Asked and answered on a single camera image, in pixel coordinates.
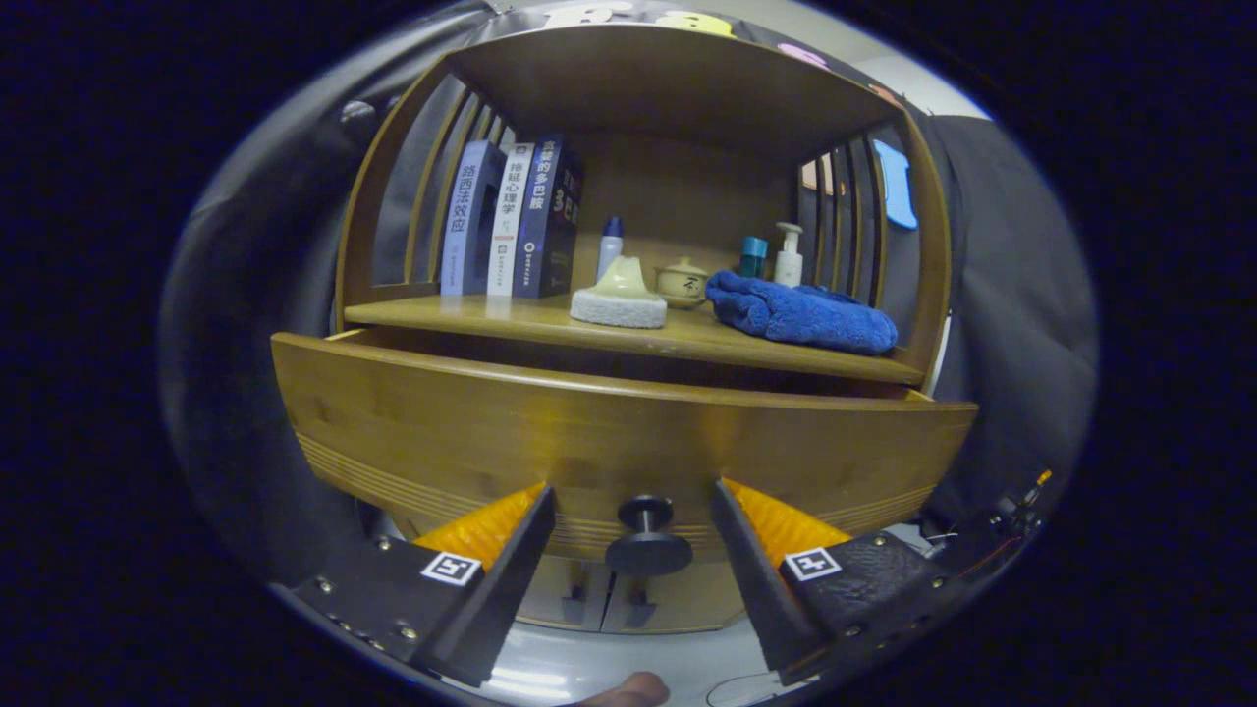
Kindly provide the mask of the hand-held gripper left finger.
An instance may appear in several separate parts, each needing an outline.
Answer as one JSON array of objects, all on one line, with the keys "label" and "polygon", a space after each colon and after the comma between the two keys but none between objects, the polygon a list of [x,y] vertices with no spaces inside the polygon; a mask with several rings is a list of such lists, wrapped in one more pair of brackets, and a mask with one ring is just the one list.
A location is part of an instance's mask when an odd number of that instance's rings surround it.
[{"label": "hand-held gripper left finger", "polygon": [[554,489],[541,483],[425,545],[386,533],[356,540],[288,586],[287,601],[414,671],[481,686],[554,527]]}]

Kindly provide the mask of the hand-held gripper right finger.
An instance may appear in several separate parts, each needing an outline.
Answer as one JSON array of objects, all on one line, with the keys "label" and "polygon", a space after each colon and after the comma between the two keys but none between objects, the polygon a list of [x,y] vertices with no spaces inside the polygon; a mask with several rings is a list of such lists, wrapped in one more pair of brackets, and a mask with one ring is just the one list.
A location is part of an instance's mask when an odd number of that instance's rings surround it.
[{"label": "hand-held gripper right finger", "polygon": [[856,679],[945,623],[968,598],[960,572],[892,533],[810,541],[772,564],[737,489],[716,481],[711,516],[768,671],[782,686]]}]

